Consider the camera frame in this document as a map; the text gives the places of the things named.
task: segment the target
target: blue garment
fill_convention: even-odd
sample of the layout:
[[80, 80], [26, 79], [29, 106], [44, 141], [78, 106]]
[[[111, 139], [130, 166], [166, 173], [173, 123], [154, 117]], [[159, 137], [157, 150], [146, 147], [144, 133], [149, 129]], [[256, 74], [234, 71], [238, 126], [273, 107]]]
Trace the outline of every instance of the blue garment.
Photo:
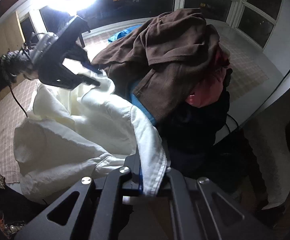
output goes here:
[[131, 96], [131, 103], [134, 106], [137, 106], [145, 115], [146, 117], [150, 120], [150, 122], [152, 123], [152, 125], [156, 125], [156, 121], [154, 119], [154, 117], [151, 115], [151, 113], [142, 105], [142, 103], [138, 100], [138, 98], [133, 94], [133, 90], [134, 88], [138, 85], [138, 83], [140, 82], [140, 80], [134, 82], [131, 86], [130, 89], [130, 96]]
[[120, 32], [118, 32], [118, 33], [115, 33], [113, 36], [111, 36], [111, 37], [108, 39], [108, 42], [116, 41], [116, 40], [118, 40], [119, 38], [122, 38], [122, 37], [124, 37], [124, 36], [130, 34], [130, 33], [132, 32], [132, 30], [134, 30], [134, 29], [136, 29], [136, 28], [138, 28], [138, 27], [140, 27], [140, 26], [142, 26], [142, 25], [139, 24], [139, 25], [136, 25], [136, 26], [132, 26], [132, 27], [129, 27], [129, 28], [125, 29], [125, 30], [122, 30], [122, 31], [120, 31]]

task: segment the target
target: white cloth on floor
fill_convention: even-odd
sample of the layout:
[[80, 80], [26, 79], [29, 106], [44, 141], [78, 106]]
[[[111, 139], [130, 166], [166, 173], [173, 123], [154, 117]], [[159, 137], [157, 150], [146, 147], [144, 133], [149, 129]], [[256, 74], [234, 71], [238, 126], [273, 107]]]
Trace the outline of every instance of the white cloth on floor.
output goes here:
[[143, 193], [154, 196], [166, 169], [161, 138], [144, 113], [112, 94], [112, 80], [72, 91], [41, 84], [34, 91], [29, 118], [15, 129], [14, 155], [21, 190], [41, 201], [84, 176], [96, 179], [121, 167], [138, 148]]

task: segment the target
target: brown garment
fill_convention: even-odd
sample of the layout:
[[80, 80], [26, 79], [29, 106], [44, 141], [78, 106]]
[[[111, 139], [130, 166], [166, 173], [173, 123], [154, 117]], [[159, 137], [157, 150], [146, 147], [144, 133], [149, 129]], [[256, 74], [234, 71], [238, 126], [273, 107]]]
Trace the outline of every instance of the brown garment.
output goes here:
[[178, 9], [112, 42], [92, 64], [106, 70], [116, 93], [126, 99], [131, 83], [142, 78], [133, 94], [160, 122], [203, 78], [218, 42], [217, 31], [206, 25], [200, 9]]

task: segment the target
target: silver screw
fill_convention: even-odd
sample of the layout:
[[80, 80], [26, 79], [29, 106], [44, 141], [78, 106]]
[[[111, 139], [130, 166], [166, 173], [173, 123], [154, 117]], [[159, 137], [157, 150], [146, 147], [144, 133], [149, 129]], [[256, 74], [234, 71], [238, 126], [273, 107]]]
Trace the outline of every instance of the silver screw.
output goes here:
[[209, 183], [209, 179], [208, 179], [207, 177], [200, 177], [200, 178], [198, 179], [198, 182], [199, 182], [200, 184], [207, 184], [207, 183]]
[[83, 177], [82, 178], [82, 184], [90, 184], [92, 182], [92, 178], [91, 177]]
[[120, 173], [127, 173], [129, 172], [129, 167], [123, 166], [119, 168]]

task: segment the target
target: red fabric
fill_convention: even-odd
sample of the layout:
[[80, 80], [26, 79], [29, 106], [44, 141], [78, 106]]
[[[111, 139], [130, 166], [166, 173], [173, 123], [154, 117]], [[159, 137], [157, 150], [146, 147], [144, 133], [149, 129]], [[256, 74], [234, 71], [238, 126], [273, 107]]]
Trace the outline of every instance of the red fabric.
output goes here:
[[218, 101], [223, 91], [223, 81], [226, 75], [226, 67], [222, 66], [228, 64], [228, 56], [218, 47], [215, 60], [210, 65], [210, 69], [214, 71], [206, 74], [206, 77], [195, 86], [185, 102], [200, 108]]

